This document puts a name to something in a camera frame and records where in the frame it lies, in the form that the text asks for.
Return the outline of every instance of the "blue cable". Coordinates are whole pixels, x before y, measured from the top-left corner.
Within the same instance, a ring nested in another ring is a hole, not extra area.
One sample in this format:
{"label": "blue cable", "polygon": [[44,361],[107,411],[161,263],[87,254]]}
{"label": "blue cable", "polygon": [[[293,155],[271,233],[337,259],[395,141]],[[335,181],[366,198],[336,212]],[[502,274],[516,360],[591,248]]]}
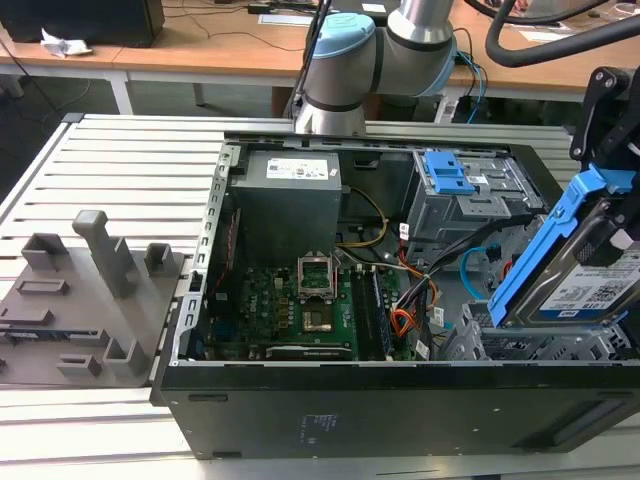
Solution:
{"label": "blue cable", "polygon": [[471,285],[469,277],[467,277],[467,260],[469,260],[469,255],[475,252],[486,253],[487,249],[485,247],[475,247],[470,248],[462,254],[462,258],[460,259],[460,279],[462,280],[464,288],[467,289],[473,298],[476,300],[484,300],[484,296]]}
{"label": "blue cable", "polygon": [[469,65],[469,68],[471,68],[473,70],[473,72],[476,75],[478,75],[478,79],[480,81],[480,91],[478,92],[478,99],[476,100],[476,106],[474,107],[473,111],[471,112],[471,115],[469,115],[469,118],[467,119],[467,123],[471,123],[471,122],[473,122],[473,119],[476,116],[476,113],[478,113],[478,107],[480,106],[480,100],[482,100],[482,97],[485,94],[485,85],[484,85],[484,82],[482,81],[482,73],[480,72],[480,69],[469,58],[469,56],[464,52],[458,52],[458,55],[460,56],[460,58],[462,58],[465,61],[465,63],[467,65]]}

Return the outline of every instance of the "green circuit board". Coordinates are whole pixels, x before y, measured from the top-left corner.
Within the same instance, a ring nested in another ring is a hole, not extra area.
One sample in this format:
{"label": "green circuit board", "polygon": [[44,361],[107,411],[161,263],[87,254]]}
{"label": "green circuit board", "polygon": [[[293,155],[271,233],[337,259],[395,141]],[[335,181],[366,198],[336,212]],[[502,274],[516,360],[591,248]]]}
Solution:
{"label": "green circuit board", "polygon": [[[340,269],[336,274],[337,294],[333,301],[301,301],[296,268],[248,268],[243,275],[237,315],[212,319],[207,342],[213,346],[210,356],[238,360],[251,356],[252,346],[305,345],[348,348],[353,360],[357,360],[350,271]],[[378,278],[385,304],[390,306],[399,294],[396,273],[384,271]],[[324,288],[328,283],[326,268],[305,269],[303,287]]]}

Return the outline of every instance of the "floor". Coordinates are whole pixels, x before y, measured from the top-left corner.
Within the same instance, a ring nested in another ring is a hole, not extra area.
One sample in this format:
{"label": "floor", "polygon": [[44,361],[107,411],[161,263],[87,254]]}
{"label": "floor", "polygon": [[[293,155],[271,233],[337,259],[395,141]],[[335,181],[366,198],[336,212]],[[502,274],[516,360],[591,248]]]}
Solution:
{"label": "floor", "polygon": [[[22,79],[25,95],[12,99],[0,96],[0,201],[11,190],[29,163],[37,155],[47,138],[55,130],[66,112],[117,114],[111,87],[106,81],[68,78]],[[42,89],[56,113],[38,91]],[[190,84],[161,82],[132,82],[131,100],[140,115],[271,116],[271,89],[268,87],[205,85],[205,107],[195,105]],[[382,108],[382,119],[406,120],[412,108],[406,101],[389,99]],[[421,99],[413,113],[415,121],[432,121],[435,99]],[[492,100],[483,104],[476,121],[482,123],[518,123],[560,125],[574,123],[567,117],[563,104],[542,105],[541,102]],[[456,121],[465,122],[469,114],[468,102],[461,102]]]}

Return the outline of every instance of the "open computer tower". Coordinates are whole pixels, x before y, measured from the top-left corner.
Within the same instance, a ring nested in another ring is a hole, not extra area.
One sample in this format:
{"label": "open computer tower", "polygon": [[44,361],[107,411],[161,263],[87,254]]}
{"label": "open computer tower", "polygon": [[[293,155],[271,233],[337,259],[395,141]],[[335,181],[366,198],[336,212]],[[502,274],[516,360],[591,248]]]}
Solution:
{"label": "open computer tower", "polygon": [[[461,174],[440,192],[434,153]],[[415,328],[389,320],[398,255],[483,231],[464,267],[490,295],[561,194],[527,146],[228,133],[154,388],[199,459],[572,450],[640,410],[632,318],[496,328],[454,256]]]}

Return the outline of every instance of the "slotted metal worktable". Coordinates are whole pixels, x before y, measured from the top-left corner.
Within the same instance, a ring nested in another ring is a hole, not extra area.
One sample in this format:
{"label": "slotted metal worktable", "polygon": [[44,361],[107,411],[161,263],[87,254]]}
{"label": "slotted metal worktable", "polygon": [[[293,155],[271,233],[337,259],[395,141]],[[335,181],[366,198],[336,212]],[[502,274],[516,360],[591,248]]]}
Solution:
{"label": "slotted metal worktable", "polygon": [[[0,295],[22,271],[20,250],[32,233],[58,233],[68,246],[83,245],[71,229],[81,208],[104,209],[110,234],[126,236],[131,248],[155,240],[170,243],[188,255],[187,272],[224,130],[288,132],[291,127],[286,120],[108,115],[60,125],[0,207]],[[559,128],[377,122],[368,132],[527,143],[563,187],[577,172],[568,157],[569,137]],[[175,296],[185,289],[183,279]],[[640,476],[640,416],[562,455],[198,462],[169,410],[149,404],[149,391],[0,386],[0,478]]]}

